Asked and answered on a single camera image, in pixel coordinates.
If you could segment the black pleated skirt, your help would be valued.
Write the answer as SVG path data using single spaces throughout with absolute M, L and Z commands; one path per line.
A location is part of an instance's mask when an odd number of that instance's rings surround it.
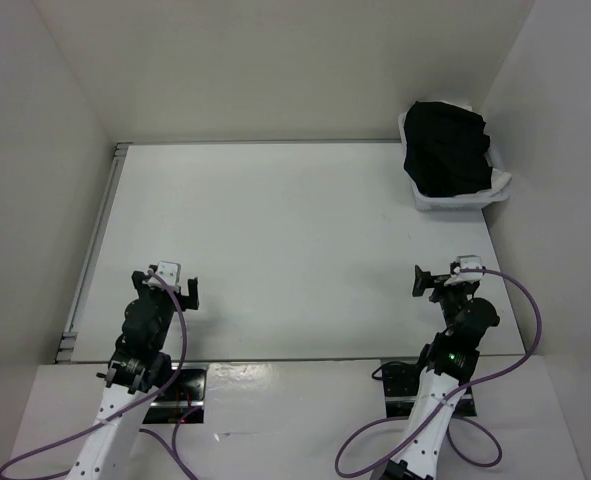
M 430 198 L 475 194 L 492 186 L 490 137 L 477 113 L 444 102 L 416 102 L 405 116 L 404 169 Z

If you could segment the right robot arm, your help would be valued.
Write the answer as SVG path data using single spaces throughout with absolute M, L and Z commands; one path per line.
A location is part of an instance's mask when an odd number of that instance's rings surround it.
M 413 368 L 418 388 L 407 424 L 412 434 L 434 409 L 439 412 L 409 445 L 372 474 L 374 479 L 434 479 L 439 452 L 455 408 L 464 393 L 458 388 L 475 371 L 478 346 L 499 316 L 495 307 L 475 291 L 483 274 L 481 259 L 460 256 L 450 264 L 450 272 L 433 275 L 415 268 L 414 297 L 430 292 L 429 301 L 440 305 L 446 328 L 426 345 Z

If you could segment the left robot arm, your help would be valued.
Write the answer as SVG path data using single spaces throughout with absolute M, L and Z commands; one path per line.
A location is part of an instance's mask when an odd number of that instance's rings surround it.
M 125 308 L 93 431 L 87 436 L 69 479 L 123 479 L 136 435 L 154 400 L 168 396 L 179 372 L 162 351 L 173 316 L 199 308 L 198 280 L 180 285 L 181 265 L 160 262 L 131 280 L 137 298 Z

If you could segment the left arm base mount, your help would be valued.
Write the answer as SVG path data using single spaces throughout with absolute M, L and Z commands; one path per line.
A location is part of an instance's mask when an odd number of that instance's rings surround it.
M 204 421 L 207 367 L 183 367 L 173 385 L 151 404 L 144 425 L 201 424 Z

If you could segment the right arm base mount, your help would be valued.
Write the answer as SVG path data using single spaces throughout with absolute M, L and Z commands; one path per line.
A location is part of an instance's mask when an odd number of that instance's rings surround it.
M 371 378 L 383 385 L 387 418 L 408 419 L 419 391 L 419 370 L 399 360 L 382 363 Z

